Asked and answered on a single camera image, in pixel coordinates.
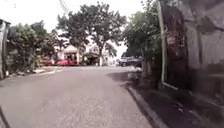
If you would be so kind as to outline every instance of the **tree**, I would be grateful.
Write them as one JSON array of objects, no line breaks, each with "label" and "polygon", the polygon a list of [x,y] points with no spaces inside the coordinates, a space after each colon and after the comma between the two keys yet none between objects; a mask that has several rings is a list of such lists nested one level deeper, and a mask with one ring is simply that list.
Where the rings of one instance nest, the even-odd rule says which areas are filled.
[{"label": "tree", "polygon": [[36,32],[29,25],[19,24],[9,30],[8,40],[14,45],[14,66],[17,69],[32,71],[35,46],[38,41]]},{"label": "tree", "polygon": [[143,12],[136,12],[125,27],[123,36],[128,46],[127,56],[143,58],[143,76],[149,73],[160,79],[161,73],[161,36],[157,9],[151,0],[147,1]]},{"label": "tree", "polygon": [[80,45],[91,37],[99,48],[99,63],[102,65],[103,50],[116,55],[109,41],[119,45],[119,41],[123,40],[121,28],[126,23],[126,17],[109,11],[108,4],[98,2],[97,5],[83,5],[77,13],[69,13],[68,18],[59,17],[58,21],[58,28],[65,32],[63,36],[69,38],[72,44],[78,42]]},{"label": "tree", "polygon": [[55,31],[47,33],[43,21],[32,25],[18,24],[12,26],[8,33],[10,64],[14,71],[32,71],[36,68],[37,55],[54,54],[54,44],[57,42]]}]

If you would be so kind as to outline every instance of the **car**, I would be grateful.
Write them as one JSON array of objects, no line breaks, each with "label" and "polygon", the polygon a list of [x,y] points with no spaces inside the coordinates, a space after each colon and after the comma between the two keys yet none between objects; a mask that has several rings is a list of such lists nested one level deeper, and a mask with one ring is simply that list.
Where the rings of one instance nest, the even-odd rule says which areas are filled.
[{"label": "car", "polygon": [[70,59],[63,59],[57,62],[58,66],[78,66],[77,62]]},{"label": "car", "polygon": [[119,61],[119,66],[126,67],[126,66],[135,66],[140,67],[141,59],[134,58],[134,57],[122,57]]},{"label": "car", "polygon": [[54,61],[52,59],[44,58],[41,60],[42,65],[51,66],[54,65]]}]

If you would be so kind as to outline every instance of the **sky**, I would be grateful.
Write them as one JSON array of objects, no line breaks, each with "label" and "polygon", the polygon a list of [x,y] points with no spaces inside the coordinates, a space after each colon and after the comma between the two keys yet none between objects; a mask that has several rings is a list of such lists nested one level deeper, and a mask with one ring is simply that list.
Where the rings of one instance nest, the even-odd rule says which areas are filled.
[{"label": "sky", "polygon": [[[68,9],[73,12],[79,10],[80,5],[96,4],[97,1],[108,3],[111,10],[119,11],[127,17],[142,10],[141,0],[64,0]],[[1,19],[12,25],[32,24],[43,20],[48,32],[56,27],[57,15],[64,13],[59,0],[0,0],[0,5]],[[125,46],[118,47],[118,54],[122,54],[125,49]]]}]

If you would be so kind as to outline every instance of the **wall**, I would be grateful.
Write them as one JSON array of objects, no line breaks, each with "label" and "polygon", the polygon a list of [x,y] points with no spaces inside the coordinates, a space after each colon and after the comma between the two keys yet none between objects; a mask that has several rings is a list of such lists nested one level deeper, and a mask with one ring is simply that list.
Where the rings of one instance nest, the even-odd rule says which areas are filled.
[{"label": "wall", "polygon": [[[179,1],[179,10],[185,19],[188,45],[188,64],[191,69],[193,91],[224,104],[224,1]],[[208,17],[216,26],[200,26]]]}]

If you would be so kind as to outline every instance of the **street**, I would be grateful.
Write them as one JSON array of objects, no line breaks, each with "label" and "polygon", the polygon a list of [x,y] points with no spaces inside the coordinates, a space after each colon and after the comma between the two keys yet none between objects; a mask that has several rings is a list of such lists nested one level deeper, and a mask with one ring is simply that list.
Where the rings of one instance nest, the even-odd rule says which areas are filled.
[{"label": "street", "polygon": [[130,68],[63,67],[0,82],[11,128],[151,128],[124,88]]}]

